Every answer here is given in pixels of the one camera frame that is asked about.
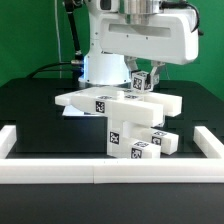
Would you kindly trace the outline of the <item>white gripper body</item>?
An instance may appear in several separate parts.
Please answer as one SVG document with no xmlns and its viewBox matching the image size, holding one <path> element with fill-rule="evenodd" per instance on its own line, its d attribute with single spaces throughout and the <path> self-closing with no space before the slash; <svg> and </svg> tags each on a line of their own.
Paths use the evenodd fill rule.
<svg viewBox="0 0 224 224">
<path fill-rule="evenodd" d="M 145 25 L 127 24 L 121 14 L 100 17 L 100 46 L 108 53 L 171 64 L 187 64 L 198 56 L 196 13 L 165 9 L 149 16 Z"/>
</svg>

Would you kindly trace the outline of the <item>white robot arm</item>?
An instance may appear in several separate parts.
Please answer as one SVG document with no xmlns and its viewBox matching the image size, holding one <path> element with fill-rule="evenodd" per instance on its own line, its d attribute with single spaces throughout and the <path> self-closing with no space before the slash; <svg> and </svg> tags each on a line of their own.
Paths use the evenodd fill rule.
<svg viewBox="0 0 224 224">
<path fill-rule="evenodd" d="M 187 0 L 83 0 L 90 24 L 90 48 L 82 82 L 129 83 L 136 60 L 167 63 L 194 61 L 199 49 L 198 9 Z"/>
</svg>

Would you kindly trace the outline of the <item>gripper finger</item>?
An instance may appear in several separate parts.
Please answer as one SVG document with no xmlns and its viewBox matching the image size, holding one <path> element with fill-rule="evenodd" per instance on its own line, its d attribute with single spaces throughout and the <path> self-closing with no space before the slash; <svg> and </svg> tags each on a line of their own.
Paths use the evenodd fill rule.
<svg viewBox="0 0 224 224">
<path fill-rule="evenodd" d="M 165 63 L 160 61 L 152 61 L 152 70 L 150 72 L 150 84 L 155 86 L 159 83 L 160 73 L 165 69 Z"/>
<path fill-rule="evenodd" d="M 138 70 L 136 60 L 137 60 L 136 57 L 131 57 L 131 56 L 125 56 L 124 57 L 124 62 L 125 62 L 126 67 L 129 71 L 129 74 L 132 74 L 133 72 Z"/>
</svg>

